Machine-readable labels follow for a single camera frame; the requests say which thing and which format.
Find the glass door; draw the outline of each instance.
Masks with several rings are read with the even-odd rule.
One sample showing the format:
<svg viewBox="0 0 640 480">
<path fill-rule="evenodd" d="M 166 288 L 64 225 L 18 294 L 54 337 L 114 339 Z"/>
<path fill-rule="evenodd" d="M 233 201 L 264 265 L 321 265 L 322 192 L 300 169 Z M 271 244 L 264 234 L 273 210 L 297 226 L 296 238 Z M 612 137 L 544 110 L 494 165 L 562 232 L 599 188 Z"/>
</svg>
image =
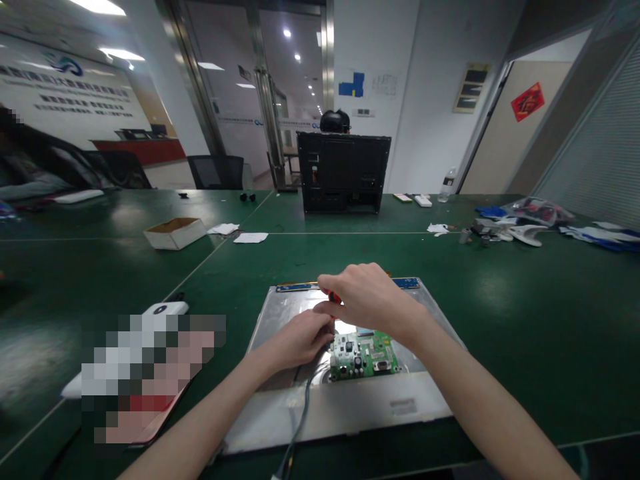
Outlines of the glass door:
<svg viewBox="0 0 640 480">
<path fill-rule="evenodd" d="M 179 10 L 226 154 L 282 188 L 299 180 L 295 132 L 319 131 L 323 109 L 333 105 L 326 94 L 333 38 L 323 27 L 326 7 L 265 4 L 278 10 L 258 0 L 181 0 Z"/>
</svg>

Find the cardboard box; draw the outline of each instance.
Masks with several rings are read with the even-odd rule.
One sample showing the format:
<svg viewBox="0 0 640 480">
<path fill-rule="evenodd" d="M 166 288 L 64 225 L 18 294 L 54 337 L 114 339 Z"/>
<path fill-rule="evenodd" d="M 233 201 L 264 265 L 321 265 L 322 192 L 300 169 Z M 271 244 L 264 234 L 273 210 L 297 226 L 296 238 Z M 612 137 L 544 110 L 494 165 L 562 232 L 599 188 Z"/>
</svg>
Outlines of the cardboard box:
<svg viewBox="0 0 640 480">
<path fill-rule="evenodd" d="M 202 220 L 174 218 L 145 230 L 145 237 L 155 249 L 180 250 L 207 234 Z"/>
</svg>

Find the door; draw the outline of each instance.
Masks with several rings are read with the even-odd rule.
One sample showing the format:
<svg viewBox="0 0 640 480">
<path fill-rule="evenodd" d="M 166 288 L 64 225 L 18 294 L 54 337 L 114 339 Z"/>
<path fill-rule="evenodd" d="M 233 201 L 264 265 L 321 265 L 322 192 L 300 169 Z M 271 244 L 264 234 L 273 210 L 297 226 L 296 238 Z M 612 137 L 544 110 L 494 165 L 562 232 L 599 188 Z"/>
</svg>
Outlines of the door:
<svg viewBox="0 0 640 480">
<path fill-rule="evenodd" d="M 284 166 L 297 153 L 295 131 L 319 125 L 325 104 L 326 8 L 257 6 L 181 2 L 226 154 L 244 158 L 254 177 L 271 170 L 284 187 L 292 180 Z"/>
<path fill-rule="evenodd" d="M 516 61 L 460 193 L 504 193 L 573 62 Z M 544 104 L 518 121 L 511 102 L 540 84 Z"/>
</svg>

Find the person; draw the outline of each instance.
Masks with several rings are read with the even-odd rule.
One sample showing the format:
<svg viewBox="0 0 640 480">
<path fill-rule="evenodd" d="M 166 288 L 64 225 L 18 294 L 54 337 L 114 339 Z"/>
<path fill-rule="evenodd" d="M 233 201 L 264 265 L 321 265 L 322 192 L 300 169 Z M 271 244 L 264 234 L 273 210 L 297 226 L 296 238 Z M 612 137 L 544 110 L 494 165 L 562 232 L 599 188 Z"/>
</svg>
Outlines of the person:
<svg viewBox="0 0 640 480">
<path fill-rule="evenodd" d="M 109 182 L 74 145 L 21 123 L 0 106 L 0 199 L 22 200 Z"/>
<path fill-rule="evenodd" d="M 324 133 L 351 133 L 349 116 L 342 110 L 327 110 L 320 117 L 320 131 Z"/>
<path fill-rule="evenodd" d="M 253 392 L 279 370 L 311 361 L 332 340 L 326 333 L 332 317 L 380 330 L 409 348 L 460 426 L 505 479 L 578 478 L 524 408 L 380 266 L 350 265 L 339 275 L 320 275 L 318 284 L 325 294 L 338 294 L 343 305 L 320 302 L 292 318 L 119 478 L 198 478 Z"/>
</svg>

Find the doorway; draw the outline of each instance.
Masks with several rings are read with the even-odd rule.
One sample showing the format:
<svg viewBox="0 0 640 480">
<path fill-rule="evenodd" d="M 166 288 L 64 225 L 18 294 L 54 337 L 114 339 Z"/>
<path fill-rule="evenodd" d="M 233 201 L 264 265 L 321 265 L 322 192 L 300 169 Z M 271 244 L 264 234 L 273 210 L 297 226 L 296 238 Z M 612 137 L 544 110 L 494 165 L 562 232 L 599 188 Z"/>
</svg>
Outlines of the doorway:
<svg viewBox="0 0 640 480">
<path fill-rule="evenodd" d="M 507 190 L 590 32 L 580 32 L 511 63 L 460 193 Z"/>
<path fill-rule="evenodd" d="M 323 28 L 327 8 L 286 1 L 274 8 L 258 1 L 179 3 L 226 155 L 244 158 L 255 187 L 295 184 L 295 132 L 313 130 L 333 106 L 324 85 L 325 51 L 333 42 Z"/>
</svg>

